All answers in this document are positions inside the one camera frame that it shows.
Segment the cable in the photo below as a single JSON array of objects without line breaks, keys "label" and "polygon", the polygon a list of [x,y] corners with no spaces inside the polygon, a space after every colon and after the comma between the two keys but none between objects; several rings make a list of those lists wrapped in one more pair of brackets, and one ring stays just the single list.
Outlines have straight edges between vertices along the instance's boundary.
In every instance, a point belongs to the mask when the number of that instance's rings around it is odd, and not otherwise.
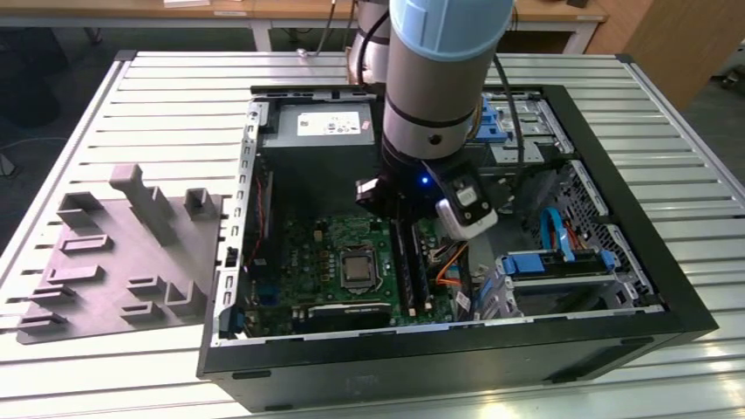
[{"label": "cable", "polygon": [[[288,34],[289,37],[292,36],[292,34],[289,33],[289,30],[288,30],[288,29],[284,29],[284,28],[280,28],[280,29],[281,29],[281,31],[282,31],[284,33]],[[313,31],[313,28],[308,28],[308,29],[304,30],[304,31],[301,31],[300,29],[296,29],[296,30],[294,30],[294,32],[297,32],[297,33],[301,34],[301,35],[305,35],[305,34],[310,33],[312,31]]]},{"label": "cable", "polygon": [[261,192],[261,182],[258,182],[258,177],[253,178],[256,180],[256,203],[258,204],[258,238],[256,239],[256,245],[253,246],[252,256],[248,258],[245,266],[250,266],[253,263],[253,258],[256,258],[256,252],[261,246],[261,240],[264,239],[264,204],[262,204],[262,192]]},{"label": "cable", "polygon": [[436,278],[436,284],[442,281],[442,277],[445,276],[445,272],[448,270],[448,268],[453,265],[453,263],[456,262],[457,257],[461,255],[461,253],[464,252],[465,248],[468,247],[468,243],[464,243],[461,245],[461,247],[457,249],[456,254],[450,257],[450,259],[446,261],[445,266],[442,267],[442,269],[440,270],[440,273],[437,274],[437,278]]},{"label": "cable", "polygon": [[324,49],[324,44],[326,43],[326,39],[330,34],[329,28],[330,28],[330,21],[334,18],[334,11],[336,11],[336,0],[330,0],[330,11],[328,12],[326,27],[324,28],[324,34],[321,35],[321,40],[317,43],[316,51],[309,53],[309,55],[312,55],[313,57],[316,57]]},{"label": "cable", "polygon": [[354,20],[354,7],[357,5],[357,0],[352,0],[352,9],[349,10],[349,19],[346,20],[346,30],[345,37],[341,41],[341,51],[346,51],[346,37],[349,36],[349,29],[352,28],[352,21]]},{"label": "cable", "polygon": [[5,144],[4,146],[0,147],[0,150],[5,150],[10,147],[14,147],[20,144],[24,144],[26,142],[33,142],[33,141],[66,141],[68,139],[64,137],[40,137],[40,138],[26,138],[24,140],[18,140],[16,142],[12,142],[10,144]]},{"label": "cable", "polygon": [[364,83],[364,79],[362,79],[364,54],[368,50],[368,44],[370,43],[370,39],[374,36],[374,32],[380,29],[380,27],[385,23],[385,20],[388,19],[389,15],[390,15],[390,11],[386,10],[385,13],[382,13],[381,18],[377,19],[377,22],[374,22],[374,24],[372,25],[370,31],[364,35],[362,43],[360,45],[360,55],[357,55],[357,74],[356,74],[356,76],[357,76],[357,83],[362,86],[366,84],[366,83]]},{"label": "cable", "polygon": [[517,12],[517,4],[511,6],[511,13],[514,14],[514,18],[511,19],[511,30],[517,31],[517,23],[519,22],[519,14]]},{"label": "cable", "polygon": [[[5,150],[10,147],[18,146],[21,144],[25,144],[26,142],[34,142],[34,141],[66,141],[68,139],[64,137],[38,137],[38,138],[25,138],[22,140],[14,141],[10,144],[5,144],[4,146],[0,146],[0,150]],[[16,166],[14,171],[8,173],[4,170],[4,166],[2,166],[2,162],[0,161],[0,179],[14,179],[18,176],[18,172],[20,172],[20,168]]]},{"label": "cable", "polygon": [[482,96],[478,95],[478,105],[476,105],[476,110],[473,112],[473,124],[470,126],[470,131],[465,135],[465,140],[472,141],[478,134],[478,128],[481,127],[481,117],[482,117],[482,108],[484,108],[484,99]]},{"label": "cable", "polygon": [[450,244],[442,246],[442,247],[440,248],[440,250],[434,252],[434,255],[432,255],[433,258],[438,258],[441,255],[444,255],[445,253],[448,253],[450,250],[453,250],[453,248],[454,248],[456,246],[458,246],[458,245],[462,244],[462,243],[464,243],[464,242],[453,242],[453,243],[450,243]]},{"label": "cable", "polygon": [[514,182],[519,179],[519,172],[522,171],[522,166],[525,164],[525,139],[522,138],[522,127],[519,126],[519,117],[517,115],[517,107],[514,107],[514,97],[511,96],[510,82],[507,81],[507,75],[503,72],[503,67],[501,66],[499,57],[493,54],[493,65],[497,67],[497,73],[499,74],[501,88],[503,89],[503,94],[507,97],[507,106],[510,108],[511,125],[514,126],[514,136],[517,138],[517,167],[514,171]]}]

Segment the table leg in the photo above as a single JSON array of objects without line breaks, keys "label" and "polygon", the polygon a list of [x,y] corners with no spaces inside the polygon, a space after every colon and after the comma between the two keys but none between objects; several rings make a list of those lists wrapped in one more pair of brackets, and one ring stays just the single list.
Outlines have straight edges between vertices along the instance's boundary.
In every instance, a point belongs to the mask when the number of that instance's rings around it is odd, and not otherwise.
[{"label": "table leg", "polygon": [[590,44],[595,28],[595,22],[577,23],[574,32],[571,32],[571,36],[563,48],[563,54],[583,54],[583,50]]},{"label": "table leg", "polygon": [[268,20],[252,20],[253,42],[256,43],[256,51],[270,52],[272,40],[269,39],[269,29],[272,25]]},{"label": "table leg", "polygon": [[101,36],[101,28],[82,28],[85,34],[88,35],[88,41],[92,45],[98,45],[104,40]]}]

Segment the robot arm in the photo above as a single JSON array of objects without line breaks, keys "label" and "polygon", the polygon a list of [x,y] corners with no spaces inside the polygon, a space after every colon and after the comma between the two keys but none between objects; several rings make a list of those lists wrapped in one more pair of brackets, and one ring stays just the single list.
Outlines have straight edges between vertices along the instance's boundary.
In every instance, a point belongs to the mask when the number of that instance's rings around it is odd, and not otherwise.
[{"label": "robot arm", "polygon": [[382,172],[357,185],[357,202],[397,219],[436,211],[458,240],[497,222],[462,148],[511,6],[513,0],[390,0]]}]

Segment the blue plastic latch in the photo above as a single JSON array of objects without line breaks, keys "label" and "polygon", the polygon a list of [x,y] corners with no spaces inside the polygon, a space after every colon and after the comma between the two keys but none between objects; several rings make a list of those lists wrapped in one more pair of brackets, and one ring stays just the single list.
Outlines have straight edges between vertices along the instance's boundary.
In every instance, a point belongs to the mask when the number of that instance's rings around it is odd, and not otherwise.
[{"label": "blue plastic latch", "polygon": [[507,140],[509,136],[501,131],[499,125],[497,124],[497,115],[497,111],[491,108],[489,100],[482,98],[481,125],[478,126],[478,132],[476,133],[473,142],[503,143]]},{"label": "blue plastic latch", "polygon": [[503,266],[503,273],[511,275],[517,271],[517,267],[514,266],[514,259],[511,256],[501,258],[501,265]]},{"label": "blue plastic latch", "polygon": [[611,251],[601,251],[601,259],[607,272],[615,269],[615,254]]},{"label": "blue plastic latch", "polygon": [[245,314],[241,312],[234,313],[234,323],[230,325],[233,333],[240,333],[244,330]]},{"label": "blue plastic latch", "polygon": [[531,253],[523,255],[511,255],[510,257],[514,261],[514,266],[518,273],[535,273],[546,271],[543,263],[539,261],[538,254]]}]

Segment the aluminum extrusion table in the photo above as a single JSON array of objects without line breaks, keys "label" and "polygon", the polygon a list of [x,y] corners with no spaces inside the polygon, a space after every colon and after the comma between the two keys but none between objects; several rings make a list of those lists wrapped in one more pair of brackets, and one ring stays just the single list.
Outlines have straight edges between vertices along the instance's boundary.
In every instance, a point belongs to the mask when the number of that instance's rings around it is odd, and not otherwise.
[{"label": "aluminum extrusion table", "polygon": [[[65,192],[117,196],[112,165],[140,162],[166,196],[234,193],[250,85],[344,84],[341,54],[140,52],[120,56],[0,258],[0,417],[245,415],[197,380],[201,326],[24,347],[13,327],[60,233]],[[719,330],[602,378],[294,416],[649,417],[742,415],[745,409],[745,194],[633,64],[613,56],[507,55],[514,84],[561,84],[713,311]],[[488,83],[497,83],[491,69]]]}]

